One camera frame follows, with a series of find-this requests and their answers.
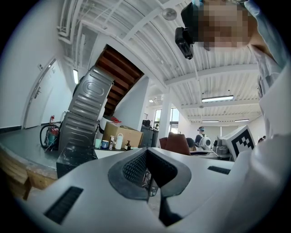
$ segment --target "ceiling light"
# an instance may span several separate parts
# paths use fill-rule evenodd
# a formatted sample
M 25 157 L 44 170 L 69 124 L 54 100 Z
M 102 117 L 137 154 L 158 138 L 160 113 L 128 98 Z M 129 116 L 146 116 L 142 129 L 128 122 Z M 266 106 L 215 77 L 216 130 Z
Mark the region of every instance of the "ceiling light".
M 202 103 L 212 102 L 212 101 L 232 100 L 232 99 L 233 99 L 233 95 L 217 96 L 217 97 L 203 98 Z
M 79 82 L 79 79 L 78 79 L 78 71 L 74 69 L 73 70 L 73 74 L 74 74 L 75 84 L 78 84 L 78 82 Z
M 219 121 L 202 121 L 202 122 L 214 123 L 214 122 L 219 122 Z
M 245 119 L 245 120 L 236 120 L 235 122 L 248 122 L 250 119 Z

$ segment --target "black mesh vent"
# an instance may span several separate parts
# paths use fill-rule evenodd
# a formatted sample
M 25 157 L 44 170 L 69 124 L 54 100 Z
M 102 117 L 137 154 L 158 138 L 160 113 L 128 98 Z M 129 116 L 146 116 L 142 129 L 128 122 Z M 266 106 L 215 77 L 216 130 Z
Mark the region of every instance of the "black mesh vent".
M 146 152 L 129 161 L 122 168 L 124 177 L 130 182 L 141 186 L 146 172 Z
M 146 164 L 159 187 L 164 186 L 177 175 L 177 168 L 174 165 L 150 151 L 146 157 Z
M 219 172 L 219 173 L 226 174 L 226 175 L 228 175 L 229 172 L 231 171 L 230 169 L 221 168 L 221 167 L 215 167 L 215 166 L 210 166 L 208 168 L 208 170 L 211 170 L 211 171 L 214 171 L 214 172 Z
M 45 213 L 45 216 L 57 224 L 61 224 L 82 192 L 82 188 L 70 187 Z

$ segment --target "white column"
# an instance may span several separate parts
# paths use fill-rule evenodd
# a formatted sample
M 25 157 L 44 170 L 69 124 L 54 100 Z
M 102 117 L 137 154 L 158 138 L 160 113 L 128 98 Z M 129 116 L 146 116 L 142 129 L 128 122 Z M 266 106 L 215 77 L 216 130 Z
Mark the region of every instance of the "white column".
M 167 137 L 169 134 L 169 124 L 171 115 L 171 100 L 170 94 L 164 94 L 163 107 L 160 117 L 159 134 L 158 134 L 158 145 L 160 144 L 159 139 Z

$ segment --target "red fire extinguisher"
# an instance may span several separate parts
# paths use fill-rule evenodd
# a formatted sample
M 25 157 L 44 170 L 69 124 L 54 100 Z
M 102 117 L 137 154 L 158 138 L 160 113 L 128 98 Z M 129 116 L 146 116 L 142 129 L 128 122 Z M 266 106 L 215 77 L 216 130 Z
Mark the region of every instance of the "red fire extinguisher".
M 51 115 L 50 117 L 50 124 L 54 123 L 55 115 Z

